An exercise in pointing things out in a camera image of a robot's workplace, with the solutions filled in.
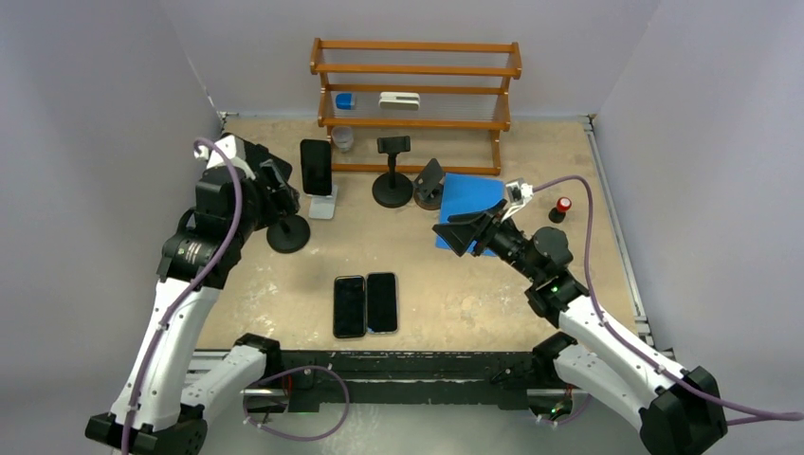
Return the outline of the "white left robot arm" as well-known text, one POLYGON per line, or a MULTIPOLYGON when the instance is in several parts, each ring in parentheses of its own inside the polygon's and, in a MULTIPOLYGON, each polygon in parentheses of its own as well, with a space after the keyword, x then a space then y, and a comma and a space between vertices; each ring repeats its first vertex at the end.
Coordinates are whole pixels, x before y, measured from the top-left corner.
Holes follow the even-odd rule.
POLYGON ((225 358, 193 383, 186 380, 196 342, 250 235, 297 212, 291 165, 265 146, 231 136, 211 156, 195 204, 162 247, 155 303, 135 365, 111 409, 88 420, 89 440, 124 454, 196 454, 210 425, 241 391, 282 378, 277 340, 239 337, 225 358))

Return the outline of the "black round-base phone stand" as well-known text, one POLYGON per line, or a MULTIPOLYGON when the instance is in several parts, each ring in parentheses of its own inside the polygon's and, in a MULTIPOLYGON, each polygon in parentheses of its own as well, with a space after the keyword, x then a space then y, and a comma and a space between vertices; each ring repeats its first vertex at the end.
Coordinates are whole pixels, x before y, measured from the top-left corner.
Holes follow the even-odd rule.
POLYGON ((409 136, 387 136, 377 139, 377 152, 388 158, 388 170, 373 183, 372 195, 377 204, 396 209, 407 205, 413 196, 409 178, 396 170, 396 159, 401 153, 411 150, 409 136))

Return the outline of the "black smartphone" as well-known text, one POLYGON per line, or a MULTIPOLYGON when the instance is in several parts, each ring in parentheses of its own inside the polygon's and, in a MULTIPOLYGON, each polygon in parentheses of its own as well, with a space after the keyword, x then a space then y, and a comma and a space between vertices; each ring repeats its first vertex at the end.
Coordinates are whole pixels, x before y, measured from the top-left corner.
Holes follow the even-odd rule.
POLYGON ((333 302, 334 337, 364 337, 367 332, 365 278, 363 276, 335 278, 333 302))

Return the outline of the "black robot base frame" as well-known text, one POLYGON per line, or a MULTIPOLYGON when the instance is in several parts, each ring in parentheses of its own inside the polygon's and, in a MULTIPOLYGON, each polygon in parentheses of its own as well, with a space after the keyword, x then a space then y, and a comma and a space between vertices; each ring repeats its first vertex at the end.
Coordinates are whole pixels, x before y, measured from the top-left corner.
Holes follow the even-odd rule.
POLYGON ((528 391, 571 384, 625 417, 671 407, 668 386, 649 385, 640 398, 601 357, 562 337, 531 352, 389 352, 272 349, 267 370, 290 370, 269 387, 289 389, 292 412, 315 412, 324 403, 495 405, 526 410, 528 391))

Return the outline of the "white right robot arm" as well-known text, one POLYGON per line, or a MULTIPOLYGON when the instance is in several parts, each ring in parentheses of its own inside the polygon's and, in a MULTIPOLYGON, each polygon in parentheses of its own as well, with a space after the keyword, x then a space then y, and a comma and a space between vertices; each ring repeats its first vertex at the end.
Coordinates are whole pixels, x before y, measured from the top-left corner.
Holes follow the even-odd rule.
POLYGON ((651 454, 702 454, 727 433, 714 376, 662 355, 594 304, 589 288, 569 271, 566 234, 541 227, 525 236, 503 218, 500 201, 484 211, 452 215, 433 227, 457 255, 490 250, 530 285, 528 304, 557 333, 534 350, 539 383, 577 386, 626 420, 651 454))

